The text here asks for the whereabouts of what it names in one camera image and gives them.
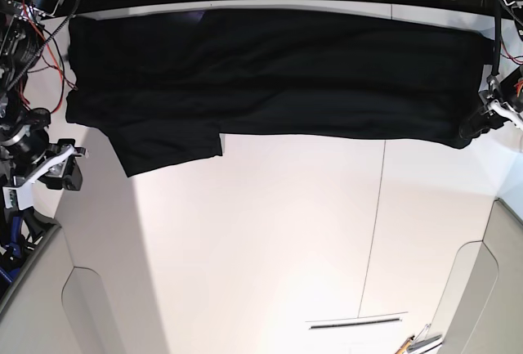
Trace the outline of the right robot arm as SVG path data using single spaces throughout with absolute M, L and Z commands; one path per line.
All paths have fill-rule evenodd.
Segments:
M 50 189 L 78 190 L 81 175 L 74 153 L 38 174 L 37 166 L 57 156 L 72 140 L 52 143 L 47 128 L 52 112 L 31 107 L 24 90 L 30 73 L 47 52 L 52 59 L 48 68 L 57 71 L 60 85 L 66 87 L 65 62 L 56 43 L 56 31 L 43 25 L 52 18 L 65 0 L 1 0 L 1 183 L 18 186 L 33 177 Z M 74 0 L 66 20 L 76 13 L 80 0 Z

